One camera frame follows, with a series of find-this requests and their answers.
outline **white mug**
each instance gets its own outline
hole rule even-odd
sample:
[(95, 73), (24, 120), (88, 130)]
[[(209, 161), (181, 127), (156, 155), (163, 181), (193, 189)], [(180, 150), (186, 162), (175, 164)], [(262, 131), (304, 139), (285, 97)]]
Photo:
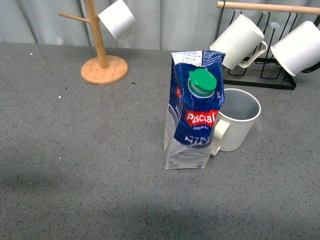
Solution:
[(130, 34), (136, 19), (123, 0), (118, 0), (98, 14), (101, 22), (118, 41)]
[[(234, 69), (237, 65), (247, 68), (267, 50), (268, 46), (263, 41), (264, 39), (265, 36), (257, 25), (245, 15), (240, 14), (214, 41), (210, 46), (210, 50), (225, 53), (222, 65), (228, 69)], [(247, 62), (241, 63), (259, 44), (263, 44), (263, 48), (251, 56)]]
[(320, 61), (320, 31), (305, 21), (270, 49), (284, 70), (295, 77)]
[(219, 150), (231, 152), (238, 149), (261, 113), (259, 101), (246, 91), (228, 88), (224, 90), (224, 97), (215, 120), (213, 156)]

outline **mug rim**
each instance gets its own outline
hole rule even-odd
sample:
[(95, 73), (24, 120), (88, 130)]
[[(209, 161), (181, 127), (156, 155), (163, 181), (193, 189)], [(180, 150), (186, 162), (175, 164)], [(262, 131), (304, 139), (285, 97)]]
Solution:
[(249, 17), (247, 17), (244, 14), (240, 14), (239, 16), (241, 16), (241, 15), (244, 16), (244, 18), (248, 21), (248, 23), (250, 23), (254, 27), (254, 29), (257, 31), (257, 33), (260, 35), (260, 37), (262, 37), (262, 40), (264, 40), (265, 39), (265, 35), (261, 31), (261, 29)]
[(249, 119), (245, 119), (245, 120), (240, 120), (240, 119), (235, 119), (235, 118), (232, 118), (232, 117), (229, 117), (225, 114), (223, 114), (220, 110), (218, 111), (219, 114), (221, 114), (224, 118), (228, 119), (228, 120), (231, 120), (231, 121), (234, 121), (234, 122), (238, 122), (238, 123), (246, 123), (246, 122), (250, 122), (252, 120), (255, 120), (257, 117), (259, 117), (260, 113), (261, 113), (261, 105), (260, 105), (260, 102), (258, 101), (258, 99), (253, 96), (251, 93), (247, 92), (247, 91), (244, 91), (244, 90), (241, 90), (241, 89), (237, 89), (237, 88), (226, 88), (224, 89), (224, 91), (236, 91), (236, 92), (241, 92), (241, 93), (244, 93), (248, 96), (250, 96), (253, 100), (255, 100), (255, 102), (258, 104), (259, 106), (259, 111), (258, 113), (252, 117), (252, 118), (249, 118)]

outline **gray countertop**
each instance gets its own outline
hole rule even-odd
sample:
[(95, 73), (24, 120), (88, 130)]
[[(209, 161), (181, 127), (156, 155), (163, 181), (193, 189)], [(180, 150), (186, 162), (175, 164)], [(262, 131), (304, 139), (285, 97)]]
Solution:
[(170, 52), (107, 53), (129, 72), (98, 86), (80, 75), (94, 48), (0, 43), (2, 239), (320, 238), (319, 71), (226, 85), (261, 103), (242, 146), (164, 170)]

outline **wooden pole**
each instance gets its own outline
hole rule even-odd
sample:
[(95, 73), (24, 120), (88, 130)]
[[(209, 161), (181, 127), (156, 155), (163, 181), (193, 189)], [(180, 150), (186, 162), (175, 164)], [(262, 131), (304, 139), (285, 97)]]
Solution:
[(106, 69), (109, 65), (107, 62), (106, 50), (101, 35), (99, 18), (95, 5), (95, 0), (84, 0), (86, 12), (88, 14), (89, 23), (92, 30), (96, 54), (98, 56), (100, 68)]
[(217, 7), (220, 9), (225, 8), (225, 9), (240, 9), (240, 10), (320, 15), (319, 7), (310, 7), (310, 6), (291, 6), (291, 5), (273, 5), (273, 4), (218, 1)]

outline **pascual logo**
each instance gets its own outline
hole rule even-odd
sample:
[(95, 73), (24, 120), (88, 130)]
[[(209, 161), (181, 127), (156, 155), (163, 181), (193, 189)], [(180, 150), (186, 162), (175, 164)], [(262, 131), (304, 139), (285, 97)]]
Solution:
[(194, 125), (206, 124), (211, 128), (215, 124), (218, 110), (210, 110), (209, 112), (205, 111), (186, 111), (185, 121), (189, 124), (190, 127)]

